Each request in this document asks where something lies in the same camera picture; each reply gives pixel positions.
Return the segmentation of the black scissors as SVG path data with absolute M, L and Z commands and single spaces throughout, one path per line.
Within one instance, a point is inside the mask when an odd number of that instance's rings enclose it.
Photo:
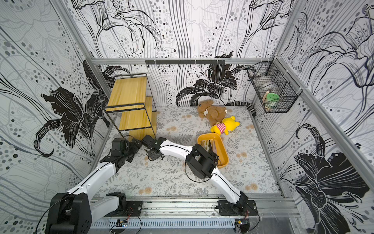
M 214 140 L 203 140 L 201 141 L 201 145 L 207 152 L 216 153 L 216 146 Z

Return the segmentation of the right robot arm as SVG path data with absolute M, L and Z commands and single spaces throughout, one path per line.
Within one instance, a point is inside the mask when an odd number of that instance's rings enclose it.
M 226 210 L 230 213 L 244 215 L 247 212 L 248 197 L 235 188 L 219 171 L 214 161 L 216 154 L 213 152 L 206 151 L 199 144 L 184 146 L 163 137 L 155 139 L 149 135 L 142 139 L 142 143 L 147 147 L 147 154 L 151 161 L 164 156 L 173 156 L 184 160 L 185 165 L 202 180 L 202 183 L 211 183 L 224 195 L 229 204 Z

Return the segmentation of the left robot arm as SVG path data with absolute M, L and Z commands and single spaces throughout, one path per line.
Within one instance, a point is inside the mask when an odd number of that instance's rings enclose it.
M 114 139 L 109 154 L 85 179 L 66 193 L 58 193 L 52 198 L 45 233 L 86 234 L 93 223 L 106 215 L 138 216 L 142 203 L 128 203 L 124 193 L 109 193 L 97 202 L 91 200 L 125 162 L 132 162 L 141 146 L 141 141 L 135 138 Z

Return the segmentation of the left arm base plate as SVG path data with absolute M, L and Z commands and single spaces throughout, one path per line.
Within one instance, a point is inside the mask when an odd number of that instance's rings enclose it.
M 108 213 L 106 216 L 140 216 L 143 201 L 127 200 L 126 195 L 120 192 L 113 192 L 106 195 L 106 197 L 115 196 L 119 198 L 119 206 L 115 211 Z

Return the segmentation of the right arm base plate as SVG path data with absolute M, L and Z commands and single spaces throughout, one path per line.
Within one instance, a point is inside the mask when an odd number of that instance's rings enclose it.
M 247 200 L 246 204 L 233 204 L 226 200 L 219 200 L 215 207 L 221 216 L 257 216 L 258 210 L 254 200 Z

